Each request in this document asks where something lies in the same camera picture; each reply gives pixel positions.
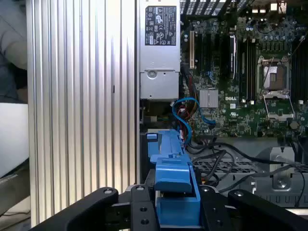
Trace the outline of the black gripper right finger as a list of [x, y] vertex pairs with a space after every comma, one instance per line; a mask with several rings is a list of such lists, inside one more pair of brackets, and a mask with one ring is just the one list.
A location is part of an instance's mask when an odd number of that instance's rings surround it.
[[200, 186], [201, 222], [205, 231], [306, 231], [308, 220], [245, 190], [225, 197]]

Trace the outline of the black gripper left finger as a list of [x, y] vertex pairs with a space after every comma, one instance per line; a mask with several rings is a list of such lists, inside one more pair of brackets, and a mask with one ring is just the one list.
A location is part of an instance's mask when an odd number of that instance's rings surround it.
[[122, 194], [114, 188], [99, 188], [32, 230], [158, 231], [160, 225], [148, 187], [132, 185]]

